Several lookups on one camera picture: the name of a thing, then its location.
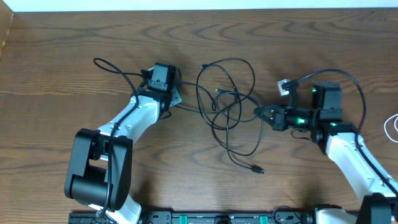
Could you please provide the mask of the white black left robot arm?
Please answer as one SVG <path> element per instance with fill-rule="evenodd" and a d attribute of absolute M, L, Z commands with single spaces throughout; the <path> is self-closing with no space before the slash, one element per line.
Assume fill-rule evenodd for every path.
<path fill-rule="evenodd" d="M 82 223 L 139 223 L 142 207 L 129 194 L 134 143 L 170 107 L 182 102 L 176 66 L 157 62 L 140 74 L 127 106 L 97 129 L 80 129 L 74 138 L 65 179 L 66 197 L 95 209 Z"/>

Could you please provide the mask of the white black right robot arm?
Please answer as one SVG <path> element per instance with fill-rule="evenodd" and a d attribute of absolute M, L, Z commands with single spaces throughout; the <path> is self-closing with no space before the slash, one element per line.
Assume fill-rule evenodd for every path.
<path fill-rule="evenodd" d="M 390 223 L 397 220 L 397 181 L 370 153 L 350 122 L 342 120 L 341 88 L 333 82 L 318 82 L 312 90 L 312 107 L 297 107 L 296 86 L 290 80 L 278 83 L 289 103 L 260 106 L 254 115 L 274 131 L 310 132 L 309 141 L 319 146 L 342 171 L 361 204 L 349 214 L 336 205 L 318 205 L 303 213 L 300 223 Z"/>

